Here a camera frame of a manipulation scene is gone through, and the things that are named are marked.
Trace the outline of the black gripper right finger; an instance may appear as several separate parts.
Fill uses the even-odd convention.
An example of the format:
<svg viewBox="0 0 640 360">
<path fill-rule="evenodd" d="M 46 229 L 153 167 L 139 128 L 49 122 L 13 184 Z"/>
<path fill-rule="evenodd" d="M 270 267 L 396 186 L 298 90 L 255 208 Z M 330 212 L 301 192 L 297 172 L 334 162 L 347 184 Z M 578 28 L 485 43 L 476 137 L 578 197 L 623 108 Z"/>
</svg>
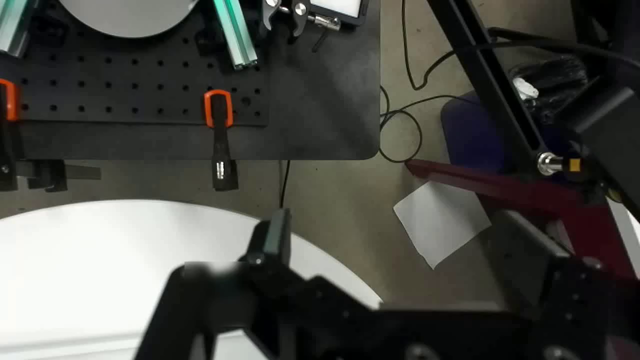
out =
<svg viewBox="0 0 640 360">
<path fill-rule="evenodd" d="M 491 264 L 512 310 L 533 314 L 548 266 L 570 251 L 516 209 L 500 209 L 491 228 Z"/>
</svg>

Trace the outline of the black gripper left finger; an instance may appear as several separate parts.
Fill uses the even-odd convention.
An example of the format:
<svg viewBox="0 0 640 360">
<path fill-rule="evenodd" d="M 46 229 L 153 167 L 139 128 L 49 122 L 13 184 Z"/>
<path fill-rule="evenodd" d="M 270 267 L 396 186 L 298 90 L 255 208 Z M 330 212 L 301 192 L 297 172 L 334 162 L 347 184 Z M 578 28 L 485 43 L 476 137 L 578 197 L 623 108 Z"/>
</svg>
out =
<svg viewBox="0 0 640 360">
<path fill-rule="evenodd" d="M 281 208 L 255 226 L 245 258 L 250 264 L 264 264 L 266 259 L 291 264 L 291 253 L 291 212 L 287 208 Z"/>
</svg>

